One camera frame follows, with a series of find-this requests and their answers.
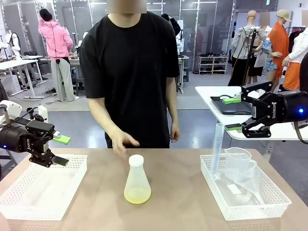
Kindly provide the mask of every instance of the black t-shirt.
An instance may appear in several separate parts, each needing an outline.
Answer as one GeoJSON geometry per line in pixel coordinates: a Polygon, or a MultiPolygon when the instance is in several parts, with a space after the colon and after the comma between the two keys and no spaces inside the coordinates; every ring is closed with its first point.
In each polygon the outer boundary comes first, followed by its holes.
{"type": "Polygon", "coordinates": [[[166,80],[180,71],[175,34],[165,19],[147,12],[135,26],[121,28],[104,17],[84,38],[80,65],[87,98],[104,97],[121,130],[141,147],[169,146],[166,80]]]}

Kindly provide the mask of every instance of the empty white basket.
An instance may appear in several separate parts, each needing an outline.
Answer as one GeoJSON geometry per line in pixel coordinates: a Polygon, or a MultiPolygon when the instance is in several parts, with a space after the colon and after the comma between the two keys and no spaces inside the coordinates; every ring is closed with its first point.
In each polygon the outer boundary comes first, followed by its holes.
{"type": "Polygon", "coordinates": [[[87,155],[64,154],[64,166],[31,164],[0,197],[7,219],[61,220],[87,171],[87,155]]]}
{"type": "MultiPolygon", "coordinates": [[[[211,155],[201,155],[201,172],[225,218],[225,220],[248,220],[262,218],[279,218],[283,215],[287,207],[291,204],[290,199],[274,184],[269,177],[260,171],[260,195],[265,198],[265,205],[244,205],[229,206],[222,196],[218,186],[212,178],[209,168],[211,155]]],[[[219,160],[219,169],[225,167],[225,155],[222,154],[219,160]]]]}

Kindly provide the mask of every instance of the pink hoodie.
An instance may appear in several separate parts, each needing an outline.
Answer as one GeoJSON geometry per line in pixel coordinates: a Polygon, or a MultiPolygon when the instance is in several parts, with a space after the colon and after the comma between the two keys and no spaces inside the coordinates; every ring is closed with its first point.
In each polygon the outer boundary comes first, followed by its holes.
{"type": "Polygon", "coordinates": [[[38,32],[46,39],[47,54],[52,60],[68,57],[73,41],[66,29],[56,22],[45,22],[40,18],[38,32]]]}

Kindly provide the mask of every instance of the gray jacket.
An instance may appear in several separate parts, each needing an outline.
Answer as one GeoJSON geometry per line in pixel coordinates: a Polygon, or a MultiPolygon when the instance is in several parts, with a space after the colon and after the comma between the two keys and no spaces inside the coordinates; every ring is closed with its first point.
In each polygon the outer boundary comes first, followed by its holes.
{"type": "MultiPolygon", "coordinates": [[[[237,30],[232,42],[231,54],[236,59],[247,59],[251,45],[253,26],[244,26],[237,30]]],[[[262,41],[265,41],[267,34],[260,27],[257,29],[257,34],[262,41]]]]}

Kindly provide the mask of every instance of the human hand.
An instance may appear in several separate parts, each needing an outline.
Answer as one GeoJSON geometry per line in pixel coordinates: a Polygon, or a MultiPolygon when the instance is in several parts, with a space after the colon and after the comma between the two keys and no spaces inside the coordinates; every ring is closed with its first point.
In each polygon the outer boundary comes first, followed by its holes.
{"type": "Polygon", "coordinates": [[[290,57],[289,57],[289,56],[287,56],[287,57],[283,60],[283,62],[282,62],[282,66],[288,66],[289,61],[290,61],[290,57]]]}
{"type": "Polygon", "coordinates": [[[139,142],[136,141],[131,135],[122,130],[118,130],[110,136],[112,140],[112,148],[114,153],[126,158],[126,148],[124,144],[132,144],[135,147],[140,146],[139,142]]]}
{"type": "Polygon", "coordinates": [[[276,51],[271,54],[273,57],[282,57],[282,53],[276,51]]]}
{"type": "Polygon", "coordinates": [[[171,143],[177,142],[180,136],[181,136],[181,133],[180,133],[179,124],[176,122],[172,122],[171,133],[170,133],[171,143]]]}

